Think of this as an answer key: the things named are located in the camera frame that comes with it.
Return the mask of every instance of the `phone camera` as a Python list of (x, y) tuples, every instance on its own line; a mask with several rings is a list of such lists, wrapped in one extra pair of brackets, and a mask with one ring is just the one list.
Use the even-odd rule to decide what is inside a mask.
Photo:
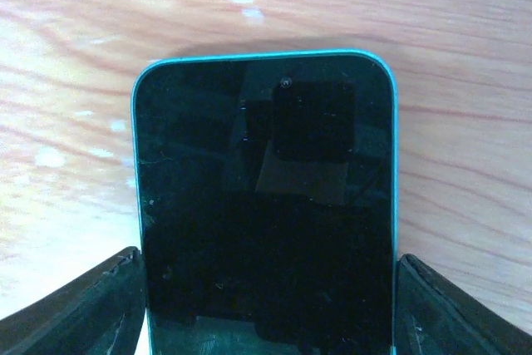
[(280, 85), (283, 89), (288, 89), (292, 85), (292, 78), (288, 78), (287, 76), (281, 78)]

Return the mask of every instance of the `wood grain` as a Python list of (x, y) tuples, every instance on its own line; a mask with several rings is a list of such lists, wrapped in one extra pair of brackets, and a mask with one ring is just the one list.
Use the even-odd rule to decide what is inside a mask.
[(397, 78), (400, 252), (532, 333), (532, 0), (0, 0), (0, 19), (0, 317), (138, 245), (144, 67), (359, 47)]

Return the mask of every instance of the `phone screen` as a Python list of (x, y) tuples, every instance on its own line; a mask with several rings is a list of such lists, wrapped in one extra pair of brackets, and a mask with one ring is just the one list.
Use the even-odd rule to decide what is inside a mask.
[(141, 76), (152, 353), (390, 353), (394, 99), (363, 52), (179, 59)]

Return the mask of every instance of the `smartphone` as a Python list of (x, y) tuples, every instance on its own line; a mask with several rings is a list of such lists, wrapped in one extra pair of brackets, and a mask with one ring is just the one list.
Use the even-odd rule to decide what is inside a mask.
[(176, 58), (132, 101), (154, 354), (388, 354), (397, 101), (359, 50)]

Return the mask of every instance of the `table surface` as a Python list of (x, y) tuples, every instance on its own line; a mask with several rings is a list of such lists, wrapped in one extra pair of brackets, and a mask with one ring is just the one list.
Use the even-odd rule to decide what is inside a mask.
[(532, 333), (532, 0), (0, 0), (0, 317), (139, 245), (135, 78), (355, 47), (399, 93), (399, 250)]

